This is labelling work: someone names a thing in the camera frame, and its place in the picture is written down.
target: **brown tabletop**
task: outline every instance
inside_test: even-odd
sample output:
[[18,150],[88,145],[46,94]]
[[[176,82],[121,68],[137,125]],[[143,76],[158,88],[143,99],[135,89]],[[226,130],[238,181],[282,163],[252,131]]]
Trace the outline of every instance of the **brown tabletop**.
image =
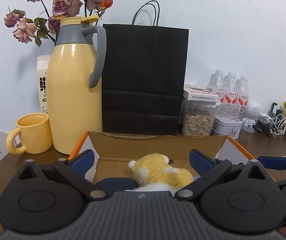
[[[246,133],[241,131],[237,141],[255,158],[260,155],[286,155],[286,136],[278,136],[277,138],[270,139],[258,132]],[[57,152],[53,147],[41,154],[6,155],[0,161],[0,194],[24,160],[34,159],[38,164],[46,164],[63,157],[66,158],[67,156]],[[269,172],[276,180],[286,179],[286,171]],[[2,233],[2,231],[3,228],[0,224],[0,233]]]

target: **white plush ear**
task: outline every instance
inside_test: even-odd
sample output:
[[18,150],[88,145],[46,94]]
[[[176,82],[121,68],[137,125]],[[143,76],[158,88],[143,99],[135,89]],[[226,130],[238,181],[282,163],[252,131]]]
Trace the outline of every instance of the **white plush ear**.
[[163,155],[163,154],[161,154],[161,155],[164,157],[166,164],[169,164],[170,159],[167,156]]
[[129,167],[130,169],[133,169],[135,163],[136,163],[136,161],[130,161],[130,162],[128,163],[128,167]]

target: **black rope handle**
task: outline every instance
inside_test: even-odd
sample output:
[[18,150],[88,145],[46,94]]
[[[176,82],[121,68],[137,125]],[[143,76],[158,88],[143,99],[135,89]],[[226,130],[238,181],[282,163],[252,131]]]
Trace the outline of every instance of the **black rope handle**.
[[151,1],[148,1],[146,4],[144,4],[143,6],[141,6],[141,8],[134,14],[134,17],[133,17],[133,20],[132,20],[132,25],[134,25],[134,22],[135,22],[135,19],[137,17],[137,15],[139,14],[140,10],[146,6],[147,4],[151,4],[150,2],[156,2],[157,3],[157,6],[158,6],[158,14],[157,14],[157,20],[156,20],[156,26],[159,25],[159,18],[160,18],[160,4],[158,3],[158,1],[156,0],[151,0]]

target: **yellow stuffed animal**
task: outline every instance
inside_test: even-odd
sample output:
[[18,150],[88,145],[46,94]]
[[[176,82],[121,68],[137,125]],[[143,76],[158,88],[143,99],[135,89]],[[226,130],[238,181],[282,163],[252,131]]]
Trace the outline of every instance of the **yellow stuffed animal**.
[[193,182],[188,170],[173,168],[168,163],[169,158],[158,153],[130,161],[128,166],[141,186],[134,191],[170,191],[174,196],[176,191]]

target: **gray handle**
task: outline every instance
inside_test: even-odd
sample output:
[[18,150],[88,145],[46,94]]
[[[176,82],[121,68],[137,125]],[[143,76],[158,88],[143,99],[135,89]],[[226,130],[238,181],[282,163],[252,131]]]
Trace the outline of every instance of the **gray handle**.
[[90,74],[89,87],[94,88],[102,75],[106,55],[106,32],[101,26],[91,26],[82,29],[83,35],[98,34],[98,51],[93,72]]

